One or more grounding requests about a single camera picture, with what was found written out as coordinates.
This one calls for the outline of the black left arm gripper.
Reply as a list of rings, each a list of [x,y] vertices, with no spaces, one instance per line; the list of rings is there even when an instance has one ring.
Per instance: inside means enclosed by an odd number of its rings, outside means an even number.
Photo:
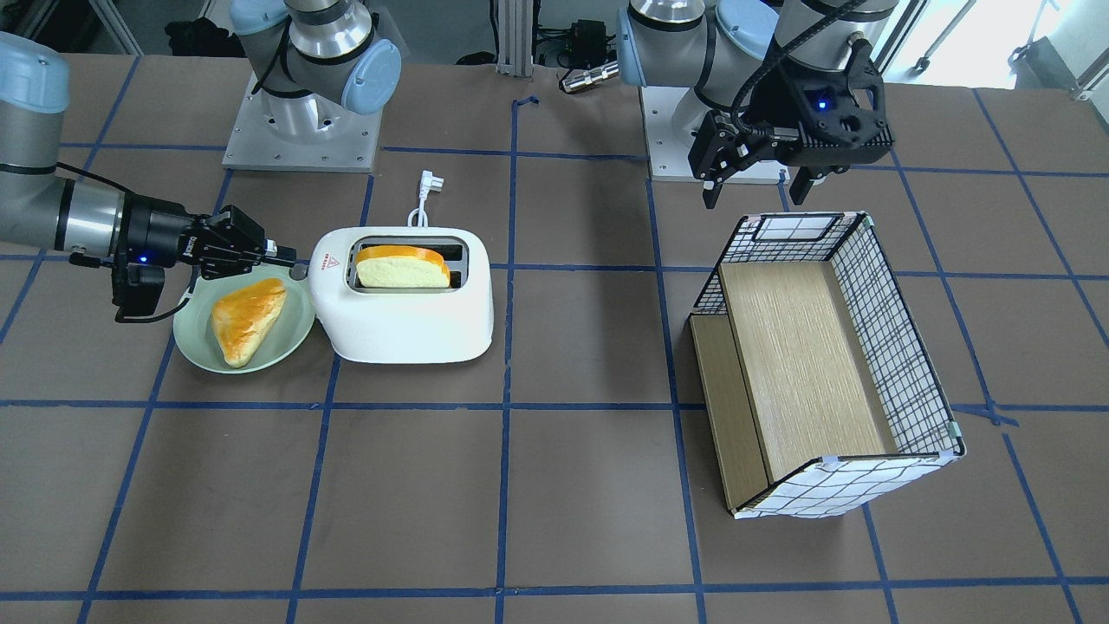
[[[808,193],[827,177],[828,167],[871,165],[894,146],[885,110],[884,83],[869,58],[867,41],[851,47],[843,70],[825,72],[781,60],[753,88],[741,115],[750,127],[769,131],[742,139],[716,110],[705,112],[688,163],[704,186],[705,209],[716,208],[724,182],[753,165],[746,146],[773,147],[773,158],[800,166],[788,198],[804,205]]]

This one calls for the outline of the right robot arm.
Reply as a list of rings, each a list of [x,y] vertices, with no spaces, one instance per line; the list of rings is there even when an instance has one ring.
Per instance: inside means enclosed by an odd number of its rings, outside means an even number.
[[[71,55],[61,158],[191,212],[237,205],[309,257],[329,231],[397,226],[420,171],[446,180],[426,208],[510,264],[647,266],[648,205],[663,217],[663,263],[718,259],[737,217],[788,208],[783,185],[729,183],[705,209],[694,183],[648,181],[640,91],[619,80],[563,94],[488,67],[405,67],[384,112],[372,173],[230,172],[222,166],[245,94],[244,59]]]

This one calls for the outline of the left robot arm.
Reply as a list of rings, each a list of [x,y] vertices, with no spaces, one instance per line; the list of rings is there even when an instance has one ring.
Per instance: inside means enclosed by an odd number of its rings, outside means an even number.
[[[872,40],[894,1],[630,1],[617,60],[633,86],[689,88],[701,109],[688,163],[713,209],[756,163],[795,167],[800,205],[820,180],[894,146]]]

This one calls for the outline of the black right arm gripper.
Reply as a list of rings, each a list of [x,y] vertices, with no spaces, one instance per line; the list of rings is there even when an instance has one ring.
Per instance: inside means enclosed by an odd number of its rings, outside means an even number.
[[[214,216],[190,216],[179,234],[179,260],[199,266],[204,279],[222,279],[252,272],[266,263],[294,266],[296,250],[266,238],[262,226],[238,209],[226,205]]]

